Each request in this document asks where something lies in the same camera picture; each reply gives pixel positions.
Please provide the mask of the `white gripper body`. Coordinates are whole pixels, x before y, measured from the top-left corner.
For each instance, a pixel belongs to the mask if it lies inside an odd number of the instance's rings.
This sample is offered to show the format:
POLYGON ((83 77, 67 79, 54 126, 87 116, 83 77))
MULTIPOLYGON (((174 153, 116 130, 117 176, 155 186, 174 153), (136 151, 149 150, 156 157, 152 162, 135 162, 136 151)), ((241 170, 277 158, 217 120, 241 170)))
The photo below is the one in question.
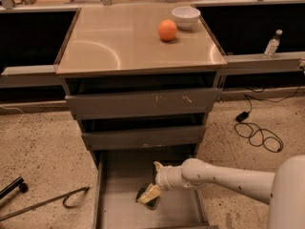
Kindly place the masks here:
POLYGON ((156 184, 164 191, 182 189, 184 178, 180 166, 162 166, 156 168, 156 184))

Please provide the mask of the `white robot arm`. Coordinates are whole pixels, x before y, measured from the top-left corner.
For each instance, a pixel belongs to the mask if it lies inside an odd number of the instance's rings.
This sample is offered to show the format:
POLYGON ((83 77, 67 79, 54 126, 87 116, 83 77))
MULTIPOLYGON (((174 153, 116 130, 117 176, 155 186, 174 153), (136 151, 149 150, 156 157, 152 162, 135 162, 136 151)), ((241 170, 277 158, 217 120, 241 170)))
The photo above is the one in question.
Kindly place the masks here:
POLYGON ((293 156, 275 172, 220 167, 197 158, 178 166, 154 164, 155 183, 139 197, 146 204, 163 191, 214 183, 269 205, 268 229, 305 229, 305 156, 293 156))

